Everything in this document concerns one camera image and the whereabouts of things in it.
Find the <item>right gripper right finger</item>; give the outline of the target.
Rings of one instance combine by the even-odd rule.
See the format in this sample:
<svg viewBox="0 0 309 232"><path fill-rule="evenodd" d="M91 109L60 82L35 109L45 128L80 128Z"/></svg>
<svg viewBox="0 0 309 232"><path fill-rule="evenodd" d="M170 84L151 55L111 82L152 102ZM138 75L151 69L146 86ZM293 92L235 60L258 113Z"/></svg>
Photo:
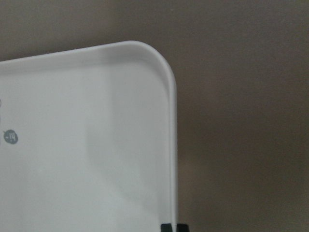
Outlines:
<svg viewBox="0 0 309 232"><path fill-rule="evenodd" d="M188 224L178 223L176 226L176 232L189 232Z"/></svg>

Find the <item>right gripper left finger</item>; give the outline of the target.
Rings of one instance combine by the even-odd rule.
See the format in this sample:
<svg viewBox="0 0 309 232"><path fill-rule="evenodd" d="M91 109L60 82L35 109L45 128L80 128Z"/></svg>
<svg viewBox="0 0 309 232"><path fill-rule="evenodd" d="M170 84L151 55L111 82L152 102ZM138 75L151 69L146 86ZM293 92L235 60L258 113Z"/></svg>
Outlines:
<svg viewBox="0 0 309 232"><path fill-rule="evenodd" d="M172 232L172 225L170 223L161 224L161 232Z"/></svg>

